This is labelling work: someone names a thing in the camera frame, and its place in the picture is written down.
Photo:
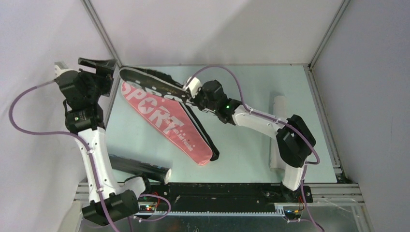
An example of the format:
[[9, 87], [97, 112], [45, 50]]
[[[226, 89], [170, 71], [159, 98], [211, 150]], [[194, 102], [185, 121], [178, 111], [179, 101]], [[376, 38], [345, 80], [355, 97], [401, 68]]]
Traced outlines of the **black shuttlecock tube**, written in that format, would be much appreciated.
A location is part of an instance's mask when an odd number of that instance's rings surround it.
[[120, 157], [109, 154], [109, 159], [113, 169], [129, 174], [145, 174], [148, 179], [168, 184], [171, 178], [172, 169], [141, 162], [135, 159]]

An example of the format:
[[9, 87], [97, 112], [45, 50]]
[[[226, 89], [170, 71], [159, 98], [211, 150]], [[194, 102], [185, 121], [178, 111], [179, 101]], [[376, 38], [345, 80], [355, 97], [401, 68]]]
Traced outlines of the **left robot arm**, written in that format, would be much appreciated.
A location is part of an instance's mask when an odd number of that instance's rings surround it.
[[82, 208], [85, 219], [107, 226], [139, 212], [139, 202], [148, 201], [153, 188], [143, 175], [116, 181], [106, 145], [101, 96], [111, 93], [115, 60], [78, 59], [79, 65], [95, 72], [74, 70], [64, 62], [54, 63], [56, 83], [64, 96], [65, 126], [80, 149], [88, 180], [89, 205]]

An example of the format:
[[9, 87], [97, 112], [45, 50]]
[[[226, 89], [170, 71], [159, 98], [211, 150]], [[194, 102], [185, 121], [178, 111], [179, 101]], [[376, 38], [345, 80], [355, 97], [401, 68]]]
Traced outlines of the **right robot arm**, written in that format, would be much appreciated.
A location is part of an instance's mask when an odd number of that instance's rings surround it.
[[277, 142], [274, 155], [280, 159], [276, 168], [284, 170], [282, 198], [294, 202], [300, 197], [299, 187], [307, 158], [316, 144], [300, 116], [283, 118], [253, 110], [238, 100], [228, 98], [217, 80], [202, 84], [196, 77], [190, 77], [183, 90], [194, 107], [216, 115], [221, 122], [250, 128], [274, 139]]

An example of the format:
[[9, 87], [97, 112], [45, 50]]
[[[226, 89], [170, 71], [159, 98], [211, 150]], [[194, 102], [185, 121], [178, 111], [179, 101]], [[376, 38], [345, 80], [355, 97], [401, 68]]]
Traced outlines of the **black racket cover bag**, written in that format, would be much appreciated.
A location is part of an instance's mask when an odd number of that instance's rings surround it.
[[191, 101], [190, 95], [183, 90], [183, 85], [163, 72], [123, 66], [119, 69], [119, 76], [125, 83], [147, 93], [174, 100], [189, 107], [197, 107]]

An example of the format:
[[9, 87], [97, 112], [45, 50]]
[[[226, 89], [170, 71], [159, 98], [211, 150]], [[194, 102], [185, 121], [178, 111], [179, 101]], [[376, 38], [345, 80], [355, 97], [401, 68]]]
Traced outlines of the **white shuttlecock tube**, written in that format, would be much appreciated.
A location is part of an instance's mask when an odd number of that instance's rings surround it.
[[[287, 118], [288, 109], [287, 109], [287, 100], [285, 96], [276, 96], [273, 99], [273, 115]], [[277, 174], [284, 173], [285, 162], [281, 159], [279, 154], [278, 143], [276, 137], [271, 138], [270, 143], [270, 162], [269, 162], [270, 171]]]

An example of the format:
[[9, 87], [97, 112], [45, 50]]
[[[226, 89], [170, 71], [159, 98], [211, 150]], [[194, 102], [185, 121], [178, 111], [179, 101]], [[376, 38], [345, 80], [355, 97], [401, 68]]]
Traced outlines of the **pink racket cover bag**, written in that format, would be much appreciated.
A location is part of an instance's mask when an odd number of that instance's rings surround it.
[[120, 85], [120, 92], [145, 121], [196, 164], [205, 165], [219, 158], [218, 149], [192, 110], [125, 82]]

